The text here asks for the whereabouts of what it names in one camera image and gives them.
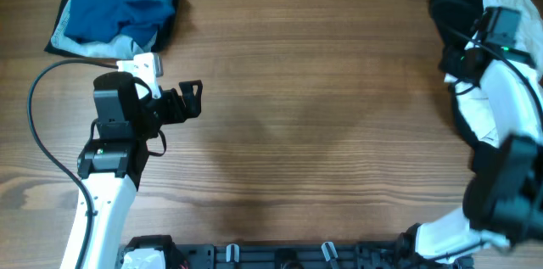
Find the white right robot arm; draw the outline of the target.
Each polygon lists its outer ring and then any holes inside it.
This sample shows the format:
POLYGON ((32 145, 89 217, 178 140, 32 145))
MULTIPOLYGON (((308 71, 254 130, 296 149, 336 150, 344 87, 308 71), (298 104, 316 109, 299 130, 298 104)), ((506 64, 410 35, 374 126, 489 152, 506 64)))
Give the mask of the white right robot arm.
POLYGON ((502 7, 487 8, 472 36, 436 22, 467 41, 443 60, 488 99, 497 138, 478 143, 462 207, 399 237, 397 257, 411 268, 450 265, 488 247, 509 252, 542 239, 542 97, 528 76, 530 56, 512 48, 519 22, 517 10, 502 7))

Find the white Puma t-shirt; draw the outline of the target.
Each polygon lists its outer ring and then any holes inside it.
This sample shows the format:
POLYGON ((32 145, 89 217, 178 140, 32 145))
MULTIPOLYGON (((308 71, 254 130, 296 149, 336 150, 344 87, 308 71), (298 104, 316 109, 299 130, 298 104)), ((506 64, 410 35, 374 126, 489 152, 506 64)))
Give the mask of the white Puma t-shirt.
MULTIPOLYGON (((535 61, 536 77, 542 77, 542 18, 532 0, 482 0, 483 6, 505 6, 521 13, 521 22, 515 36, 514 47, 531 54, 535 61)), ((467 132, 475 142, 499 145, 498 132, 491 114, 490 102, 485 92, 469 82, 460 81, 456 75, 447 74, 446 82, 454 82, 454 92, 460 115, 467 122, 467 132)))

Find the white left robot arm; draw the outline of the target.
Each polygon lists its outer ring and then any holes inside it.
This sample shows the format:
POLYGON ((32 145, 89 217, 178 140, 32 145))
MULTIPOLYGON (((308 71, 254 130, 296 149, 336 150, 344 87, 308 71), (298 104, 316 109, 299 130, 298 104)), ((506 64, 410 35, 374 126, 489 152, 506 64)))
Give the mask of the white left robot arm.
POLYGON ((164 139, 163 125, 201 113, 203 83, 183 81, 171 90, 152 89, 129 72, 103 74, 93 82, 98 114, 77 159, 82 187, 61 266, 113 268, 120 236, 136 197, 150 139, 164 139))

